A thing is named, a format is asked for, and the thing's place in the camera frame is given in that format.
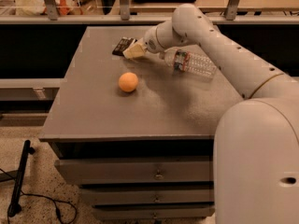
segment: wooden surface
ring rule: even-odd
[[[229,0],[196,0],[203,11],[224,11]],[[172,12],[180,3],[136,3],[131,0],[132,12]],[[299,0],[241,0],[240,11],[296,11]]]

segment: desk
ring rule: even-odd
[[[135,61],[112,55],[121,37],[148,28],[87,28],[39,139],[99,219],[208,217],[213,136],[242,99],[219,71],[207,81],[174,73],[157,54]],[[139,78],[129,94],[118,88],[128,71]]]
[[[229,0],[196,0],[204,12],[223,12]],[[132,12],[172,12],[180,3],[136,3],[131,1]],[[299,0],[240,0],[239,11],[296,11]]]

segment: gray tabletop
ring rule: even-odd
[[[44,127],[41,141],[212,138],[224,112],[242,99],[220,71],[210,81],[174,72],[158,54],[134,61],[112,55],[123,36],[140,38],[146,26],[88,27]],[[204,53],[197,46],[185,47]],[[118,87],[137,74],[132,93]]]

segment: black cable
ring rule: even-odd
[[[2,173],[4,173],[5,175],[8,175],[9,177],[11,177],[14,181],[16,180],[16,178],[10,174],[8,174],[6,171],[4,171],[2,168],[0,168],[0,171]],[[77,218],[77,214],[78,214],[78,210],[76,208],[75,205],[73,205],[71,202],[68,201],[63,201],[63,200],[58,200],[58,199],[53,199],[49,196],[45,196],[45,195],[41,195],[41,194],[34,194],[34,193],[25,193],[21,190],[21,197],[22,196],[31,196],[31,197],[38,197],[38,198],[45,198],[48,199],[50,201],[53,202],[54,206],[55,206],[55,213],[56,213],[56,217],[59,220],[59,222],[61,224],[71,224],[75,221],[75,219]],[[59,209],[59,207],[57,206],[57,203],[65,203],[65,204],[69,204],[74,210],[75,210],[75,214],[74,214],[74,218],[69,221],[69,222],[63,222],[62,221],[62,215],[61,215],[61,210]],[[7,210],[7,223],[10,224],[10,220],[9,220],[9,216],[8,216],[8,210]]]

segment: metal post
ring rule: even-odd
[[[120,0],[120,9],[121,9],[121,19],[129,20],[130,19],[130,0]]]
[[[237,12],[237,7],[239,5],[240,0],[229,0],[227,8],[224,12],[224,16],[226,20],[234,20]]]
[[[56,7],[55,0],[44,0],[47,8],[47,14],[50,20],[56,21],[59,17],[59,11]]]

